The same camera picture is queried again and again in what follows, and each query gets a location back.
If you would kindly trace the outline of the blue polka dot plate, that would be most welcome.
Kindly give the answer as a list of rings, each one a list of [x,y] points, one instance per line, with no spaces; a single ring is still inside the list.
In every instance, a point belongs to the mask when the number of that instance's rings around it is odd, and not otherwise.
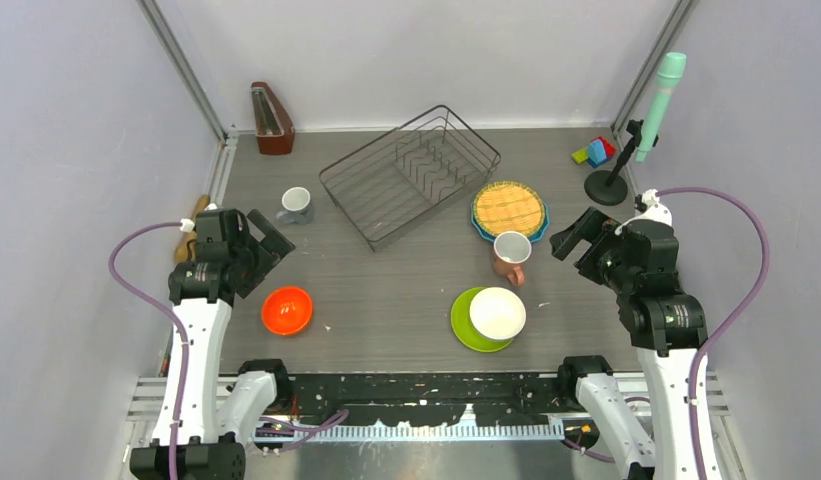
[[[548,213],[548,205],[546,203],[543,203],[543,213],[544,219],[540,225],[540,228],[534,234],[528,236],[528,240],[531,243],[536,243],[540,241],[542,237],[545,235],[545,232],[547,231],[547,228],[550,225],[550,215]],[[477,231],[477,233],[482,239],[488,241],[489,243],[494,242],[495,236],[489,233],[488,231],[484,230],[480,226],[474,213],[470,214],[470,224],[474,227],[474,229]]]

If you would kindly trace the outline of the orange bowl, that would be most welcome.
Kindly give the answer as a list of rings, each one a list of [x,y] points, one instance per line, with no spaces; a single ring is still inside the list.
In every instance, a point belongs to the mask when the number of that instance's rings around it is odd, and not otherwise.
[[[313,316],[313,301],[304,289],[284,286],[264,300],[260,315],[263,326],[271,333],[291,336],[304,330]]]

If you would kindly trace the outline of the pink ceramic mug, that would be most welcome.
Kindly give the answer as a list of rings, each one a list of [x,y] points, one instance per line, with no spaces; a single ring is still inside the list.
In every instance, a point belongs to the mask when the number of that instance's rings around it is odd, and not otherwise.
[[[513,286],[525,283],[523,264],[532,254],[529,239],[517,231],[505,231],[493,242],[493,269],[505,277]]]

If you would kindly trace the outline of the yellow woven bamboo plate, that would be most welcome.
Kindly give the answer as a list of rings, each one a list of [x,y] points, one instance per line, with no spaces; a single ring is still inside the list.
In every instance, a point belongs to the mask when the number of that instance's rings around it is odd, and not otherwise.
[[[478,225],[493,236],[516,231],[530,237],[547,219],[545,205],[537,192],[516,181],[485,185],[472,202],[472,214]]]

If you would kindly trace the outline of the white ribbed bowl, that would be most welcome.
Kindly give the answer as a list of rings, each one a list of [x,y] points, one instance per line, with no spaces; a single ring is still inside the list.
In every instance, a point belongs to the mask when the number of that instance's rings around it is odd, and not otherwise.
[[[525,327],[527,310],[511,290],[489,287],[477,293],[469,304],[474,329],[493,341],[511,340]]]

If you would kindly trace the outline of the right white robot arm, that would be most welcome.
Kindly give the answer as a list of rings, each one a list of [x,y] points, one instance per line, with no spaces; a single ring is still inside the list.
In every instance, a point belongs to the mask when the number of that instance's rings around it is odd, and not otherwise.
[[[567,357],[558,369],[557,397],[585,409],[623,479],[719,479],[706,384],[694,363],[708,338],[700,302],[680,286],[679,242],[669,220],[647,214],[620,223],[590,207],[550,238],[565,259],[581,241],[578,273],[611,289],[648,390],[652,429],[645,430],[601,356]]]

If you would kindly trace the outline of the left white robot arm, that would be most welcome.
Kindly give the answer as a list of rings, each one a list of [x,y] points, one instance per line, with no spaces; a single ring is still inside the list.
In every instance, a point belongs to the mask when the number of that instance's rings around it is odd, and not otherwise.
[[[256,209],[206,210],[176,225],[196,238],[191,259],[169,275],[169,305],[151,302],[173,324],[169,378],[151,443],[131,451],[129,471],[138,479],[241,479],[259,417],[284,412],[293,389],[282,361],[249,361],[219,403],[222,344],[235,299],[295,246]]]

